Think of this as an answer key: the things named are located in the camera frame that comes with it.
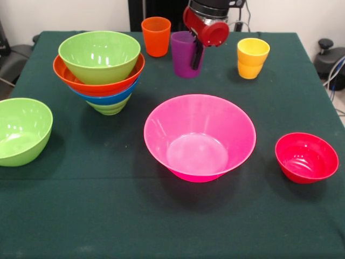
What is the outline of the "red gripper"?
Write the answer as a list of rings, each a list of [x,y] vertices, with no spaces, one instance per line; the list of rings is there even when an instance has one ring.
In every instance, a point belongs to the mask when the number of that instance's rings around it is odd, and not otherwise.
[[[185,8],[183,21],[194,40],[191,68],[198,70],[204,54],[204,46],[222,45],[229,36],[229,26],[222,19],[199,16],[190,7]]]

